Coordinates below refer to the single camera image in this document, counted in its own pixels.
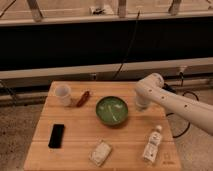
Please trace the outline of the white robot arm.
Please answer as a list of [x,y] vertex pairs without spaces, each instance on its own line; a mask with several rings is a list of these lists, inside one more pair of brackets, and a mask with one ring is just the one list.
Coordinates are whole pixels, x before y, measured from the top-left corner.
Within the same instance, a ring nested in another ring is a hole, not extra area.
[[213,105],[171,93],[163,86],[164,79],[158,73],[139,80],[135,84],[138,103],[153,101],[213,136]]

